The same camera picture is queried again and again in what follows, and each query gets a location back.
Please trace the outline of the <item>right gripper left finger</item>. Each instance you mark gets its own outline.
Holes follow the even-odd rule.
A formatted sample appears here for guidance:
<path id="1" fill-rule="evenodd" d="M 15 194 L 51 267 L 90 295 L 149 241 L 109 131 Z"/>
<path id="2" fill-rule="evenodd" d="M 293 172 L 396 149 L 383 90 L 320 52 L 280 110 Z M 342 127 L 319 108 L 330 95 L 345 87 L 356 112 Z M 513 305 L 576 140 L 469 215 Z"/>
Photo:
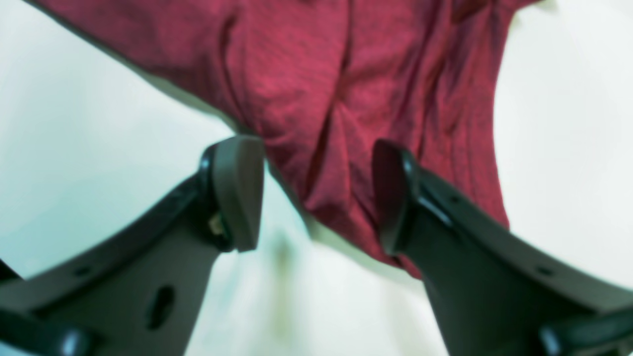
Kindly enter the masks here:
<path id="1" fill-rule="evenodd" d="M 182 356 L 222 253 L 258 245 L 265 148 L 209 146 L 197 172 L 65 263 L 1 282 L 1 342 L 32 356 Z"/>

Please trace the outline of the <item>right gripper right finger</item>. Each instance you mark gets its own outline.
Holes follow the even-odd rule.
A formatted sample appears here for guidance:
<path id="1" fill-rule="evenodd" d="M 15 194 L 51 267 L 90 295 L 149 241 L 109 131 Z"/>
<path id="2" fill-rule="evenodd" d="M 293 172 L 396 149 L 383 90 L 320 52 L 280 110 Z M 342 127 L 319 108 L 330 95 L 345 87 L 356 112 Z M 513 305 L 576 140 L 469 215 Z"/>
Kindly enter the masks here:
<path id="1" fill-rule="evenodd" d="M 451 356 L 630 356 L 632 291 L 529 245 L 380 139 L 371 160 L 380 243 L 423 284 Z"/>

